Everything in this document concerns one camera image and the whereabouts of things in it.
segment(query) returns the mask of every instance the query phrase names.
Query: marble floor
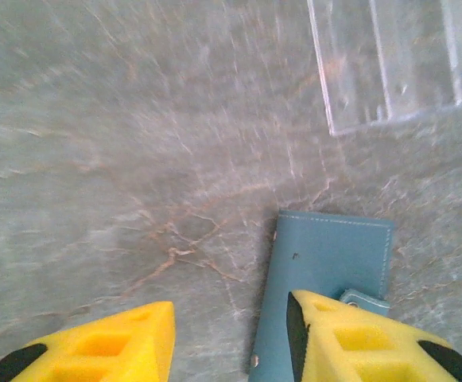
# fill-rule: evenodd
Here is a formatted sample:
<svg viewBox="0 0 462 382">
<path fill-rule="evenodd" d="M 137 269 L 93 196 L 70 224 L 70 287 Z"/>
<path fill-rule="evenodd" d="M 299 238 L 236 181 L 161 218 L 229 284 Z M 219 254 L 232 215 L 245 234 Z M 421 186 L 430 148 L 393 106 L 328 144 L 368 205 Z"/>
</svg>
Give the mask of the marble floor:
<svg viewBox="0 0 462 382">
<path fill-rule="evenodd" d="M 394 220 L 390 316 L 462 352 L 462 110 L 334 138 L 305 1 L 0 0 L 0 357 L 174 301 L 244 381 L 278 209 Z"/>
</svg>

